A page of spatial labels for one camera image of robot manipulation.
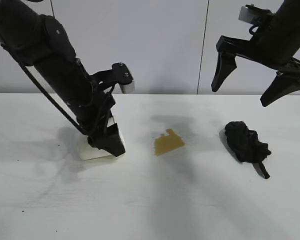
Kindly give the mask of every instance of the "black cable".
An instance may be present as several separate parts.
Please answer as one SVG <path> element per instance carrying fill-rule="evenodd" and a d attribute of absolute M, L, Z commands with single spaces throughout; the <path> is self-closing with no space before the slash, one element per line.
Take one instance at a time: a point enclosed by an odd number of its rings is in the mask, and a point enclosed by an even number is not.
<path fill-rule="evenodd" d="M 49 93 L 40 85 L 40 83 L 36 80 L 36 78 L 31 74 L 31 72 L 27 69 L 25 64 L 19 59 L 18 55 L 15 53 L 13 48 L 11 47 L 10 43 L 5 39 L 3 34 L 0 31 L 0 37 L 3 41 L 3 44 L 6 46 L 5 49 L 8 51 L 8 53 L 11 55 L 11 57 L 19 64 L 21 69 L 24 71 L 24 73 L 28 76 L 28 78 L 33 82 L 33 84 L 41 91 L 41 93 L 55 106 L 62 115 L 70 122 L 72 125 L 78 129 L 83 135 L 86 135 L 85 129 L 83 129 L 81 126 L 77 124 L 75 120 L 69 116 L 69 114 L 49 95 Z"/>

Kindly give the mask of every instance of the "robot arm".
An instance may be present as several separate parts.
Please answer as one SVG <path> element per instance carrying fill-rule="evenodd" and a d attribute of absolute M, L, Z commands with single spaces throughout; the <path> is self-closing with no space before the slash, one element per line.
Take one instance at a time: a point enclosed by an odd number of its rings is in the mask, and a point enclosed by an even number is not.
<path fill-rule="evenodd" d="M 277 76 L 261 97 L 264 107 L 300 90 L 300 0 L 285 0 L 276 13 L 253 5 L 242 7 L 239 20 L 252 24 L 250 40 L 221 36 L 216 47 L 218 64 L 212 82 L 217 92 L 236 68 L 235 57 L 246 58 L 277 70 Z"/>
<path fill-rule="evenodd" d="M 108 126 L 111 93 L 119 84 L 123 93 L 133 89 L 133 78 L 123 63 L 89 75 L 76 58 L 63 26 L 52 16 L 38 15 L 20 0 L 0 0 L 0 43 L 42 93 L 88 136 L 88 143 L 114 156 L 125 152 L 117 124 Z M 34 66 L 75 114 L 76 123 L 49 96 L 26 66 Z"/>

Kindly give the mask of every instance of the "crumpled black fabric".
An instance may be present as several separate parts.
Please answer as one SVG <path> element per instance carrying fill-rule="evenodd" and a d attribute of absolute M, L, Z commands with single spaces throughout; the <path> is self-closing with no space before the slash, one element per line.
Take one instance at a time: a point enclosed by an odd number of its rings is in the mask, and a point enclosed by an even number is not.
<path fill-rule="evenodd" d="M 243 121 L 229 122 L 225 128 L 226 141 L 240 162 L 258 164 L 264 178 L 270 178 L 263 160 L 271 154 L 268 144 L 258 139 L 258 133 L 249 130 Z"/>

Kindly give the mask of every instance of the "white wall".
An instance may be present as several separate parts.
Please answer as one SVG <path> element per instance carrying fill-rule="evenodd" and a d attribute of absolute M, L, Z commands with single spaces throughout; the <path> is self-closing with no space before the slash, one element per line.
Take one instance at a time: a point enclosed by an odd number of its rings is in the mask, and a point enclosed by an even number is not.
<path fill-rule="evenodd" d="M 199 93 L 212 94 L 218 54 L 216 44 L 221 35 L 249 40 L 251 25 L 238 20 L 241 6 L 254 4 L 276 12 L 283 0 L 210 0 L 203 48 Z M 296 55 L 300 59 L 300 50 Z M 276 71 L 236 57 L 237 69 L 224 81 L 218 94 L 262 94 L 276 76 Z"/>
<path fill-rule="evenodd" d="M 124 62 L 136 93 L 196 94 L 207 0 L 54 0 L 93 74 Z"/>
<path fill-rule="evenodd" d="M 39 14 L 52 15 L 49 0 L 43 2 L 23 1 Z M 39 79 L 43 85 L 47 86 L 37 71 L 31 68 L 31 72 Z M 38 93 L 38 89 L 28 79 L 19 65 L 0 46 L 0 93 Z"/>

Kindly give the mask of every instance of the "white object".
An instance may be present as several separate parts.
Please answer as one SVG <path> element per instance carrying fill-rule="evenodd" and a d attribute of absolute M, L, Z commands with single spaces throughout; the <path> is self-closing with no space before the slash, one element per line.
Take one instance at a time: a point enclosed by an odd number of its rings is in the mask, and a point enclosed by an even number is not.
<path fill-rule="evenodd" d="M 111 117 L 108 121 L 108 127 L 115 124 L 115 119 L 113 117 Z M 121 134 L 121 131 L 119 129 L 119 136 L 120 136 L 120 139 L 125 146 L 125 141 L 124 141 L 124 138 Z M 79 153 L 79 156 L 81 158 L 81 160 L 83 161 L 86 161 L 86 160 L 91 160 L 91 159 L 98 159 L 98 158 L 102 158 L 102 157 L 107 157 L 107 156 L 112 156 L 109 152 L 103 150 L 103 149 L 98 149 L 98 148 L 95 148 L 95 147 L 91 147 L 89 144 L 88 144 L 88 137 L 87 136 L 84 136 L 84 135 L 81 135 L 78 139 L 78 142 L 77 142 L 77 147 L 78 147 L 78 153 Z"/>
<path fill-rule="evenodd" d="M 0 240 L 300 240 L 300 96 L 114 98 L 125 155 L 81 161 L 44 96 L 0 94 Z M 230 121 L 269 144 L 270 179 L 228 152 Z M 185 146 L 157 157 L 170 128 Z"/>

